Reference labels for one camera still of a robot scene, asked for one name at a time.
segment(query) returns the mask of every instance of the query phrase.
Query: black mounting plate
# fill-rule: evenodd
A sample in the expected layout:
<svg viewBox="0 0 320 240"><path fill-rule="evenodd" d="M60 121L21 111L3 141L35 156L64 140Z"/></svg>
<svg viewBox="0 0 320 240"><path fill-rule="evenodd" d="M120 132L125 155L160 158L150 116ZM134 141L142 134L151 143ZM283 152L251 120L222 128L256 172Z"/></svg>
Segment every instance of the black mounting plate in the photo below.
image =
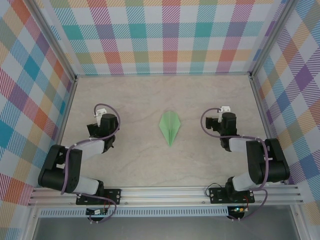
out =
<svg viewBox="0 0 320 240"><path fill-rule="evenodd" d="M247 200L244 196L248 198L249 204L255 202L255 196L250 196L250 191L243 191L241 197L236 198L234 201L231 201L228 198L227 190L224 187L210 187L209 196L211 204L246 204Z"/></svg>
<svg viewBox="0 0 320 240"><path fill-rule="evenodd" d="M115 201L117 205L119 205L120 199L121 199L121 189L105 188L103 191L103 196L101 197L111 199ZM76 199L75 204L76 205L104 205L105 200L82 195L80 198Z"/></svg>

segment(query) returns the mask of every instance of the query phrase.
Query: white vent strip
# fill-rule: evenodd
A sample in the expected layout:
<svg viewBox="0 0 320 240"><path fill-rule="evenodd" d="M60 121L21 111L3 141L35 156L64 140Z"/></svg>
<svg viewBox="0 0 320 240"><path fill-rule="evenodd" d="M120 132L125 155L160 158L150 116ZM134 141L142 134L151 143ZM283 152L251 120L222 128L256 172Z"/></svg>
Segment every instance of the white vent strip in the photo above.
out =
<svg viewBox="0 0 320 240"><path fill-rule="evenodd" d="M95 217L107 217L107 215L96 215ZM227 216L228 207L118 207L114 217L208 217ZM40 218L83 218L86 208L43 208Z"/></svg>

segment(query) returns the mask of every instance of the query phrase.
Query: green paper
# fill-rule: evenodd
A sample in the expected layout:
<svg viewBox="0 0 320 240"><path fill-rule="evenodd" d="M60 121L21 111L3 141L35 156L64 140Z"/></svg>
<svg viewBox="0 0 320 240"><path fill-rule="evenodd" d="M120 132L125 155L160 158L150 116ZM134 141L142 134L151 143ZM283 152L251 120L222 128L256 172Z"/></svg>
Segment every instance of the green paper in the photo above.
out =
<svg viewBox="0 0 320 240"><path fill-rule="evenodd" d="M180 127L178 114L174 111L167 111L164 114L162 114L159 127L162 131L162 134L166 142L171 147Z"/></svg>

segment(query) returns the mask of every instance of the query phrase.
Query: white bracket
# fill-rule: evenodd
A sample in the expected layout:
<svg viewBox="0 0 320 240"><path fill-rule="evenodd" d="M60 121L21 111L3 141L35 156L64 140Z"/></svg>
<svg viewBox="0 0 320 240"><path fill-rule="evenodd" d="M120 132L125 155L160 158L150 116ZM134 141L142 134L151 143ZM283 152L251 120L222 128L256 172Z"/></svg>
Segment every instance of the white bracket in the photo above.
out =
<svg viewBox="0 0 320 240"><path fill-rule="evenodd" d="M222 114L226 112L231 112L230 106L221 106L220 111L219 111L219 118L218 118L218 123L221 123L222 121Z"/></svg>
<svg viewBox="0 0 320 240"><path fill-rule="evenodd" d="M98 127L100 127L100 122L103 114L106 114L107 110L105 108L98 109L96 112L94 112L94 117L96 118L96 122L98 124Z"/></svg>

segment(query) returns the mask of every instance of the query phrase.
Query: plaid wall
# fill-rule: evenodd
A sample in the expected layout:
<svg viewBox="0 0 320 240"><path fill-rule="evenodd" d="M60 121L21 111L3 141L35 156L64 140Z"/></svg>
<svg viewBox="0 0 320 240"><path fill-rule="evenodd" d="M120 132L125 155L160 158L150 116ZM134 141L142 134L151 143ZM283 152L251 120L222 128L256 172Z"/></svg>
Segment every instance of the plaid wall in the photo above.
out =
<svg viewBox="0 0 320 240"><path fill-rule="evenodd" d="M113 75L247 72L281 0L37 2L76 72Z"/></svg>
<svg viewBox="0 0 320 240"><path fill-rule="evenodd" d="M0 0L0 240L14 240L71 80L22 0Z"/></svg>
<svg viewBox="0 0 320 240"><path fill-rule="evenodd" d="M280 17L287 2L288 2L288 0L281 0L281 3L279 5L278 9L276 10L276 13L273 16L273 19L268 27L268 30L265 32L264 37L259 45L259 48L254 55L253 61L251 62L251 65L249 67L249 72L252 72L252 70L253 70L253 68L254 68L254 66L260 56L260 53L261 53L262 49L264 49L264 47L269 39L270 33L274 29L274 27L276 26L276 22L277 22L278 18Z"/></svg>
<svg viewBox="0 0 320 240"><path fill-rule="evenodd" d="M320 238L320 0L300 0L256 83Z"/></svg>

